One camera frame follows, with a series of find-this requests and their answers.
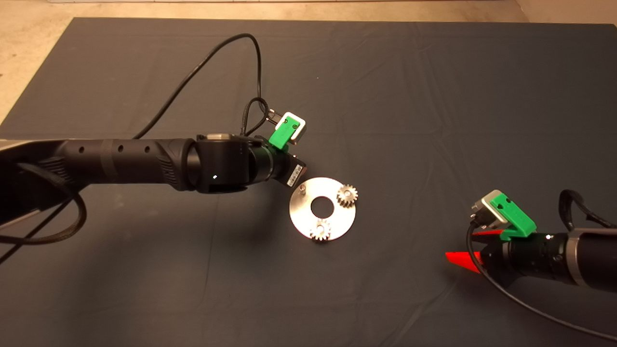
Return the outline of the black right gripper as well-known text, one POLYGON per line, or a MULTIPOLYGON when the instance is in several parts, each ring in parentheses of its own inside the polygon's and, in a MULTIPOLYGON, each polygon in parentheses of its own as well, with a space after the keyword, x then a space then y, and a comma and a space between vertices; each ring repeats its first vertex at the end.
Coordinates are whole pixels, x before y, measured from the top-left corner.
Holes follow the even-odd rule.
POLYGON ((451 264, 480 274, 473 259, 480 260, 488 275, 503 288, 522 277, 534 277, 569 284, 566 260, 568 234, 531 234, 526 238, 500 239, 502 230, 483 230, 472 233, 485 247, 470 255, 466 251, 447 251, 451 264))

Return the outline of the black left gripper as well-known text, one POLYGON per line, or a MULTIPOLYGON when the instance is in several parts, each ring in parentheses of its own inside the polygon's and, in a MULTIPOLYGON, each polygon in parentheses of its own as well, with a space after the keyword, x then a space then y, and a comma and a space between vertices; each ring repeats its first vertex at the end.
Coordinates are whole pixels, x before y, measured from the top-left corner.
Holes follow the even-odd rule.
POLYGON ((297 156, 274 147, 264 137, 250 138, 250 185, 275 180, 294 189, 306 171, 306 163, 297 156))

